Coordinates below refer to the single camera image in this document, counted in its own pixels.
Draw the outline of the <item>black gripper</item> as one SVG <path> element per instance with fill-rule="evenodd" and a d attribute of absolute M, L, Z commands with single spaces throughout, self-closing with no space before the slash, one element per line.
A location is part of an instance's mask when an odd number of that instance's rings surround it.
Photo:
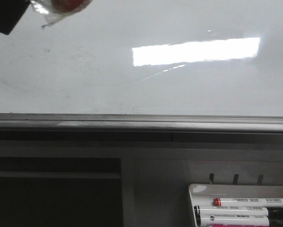
<path fill-rule="evenodd" d="M 29 5 L 29 0 L 0 0 L 0 33 L 9 35 Z"/>

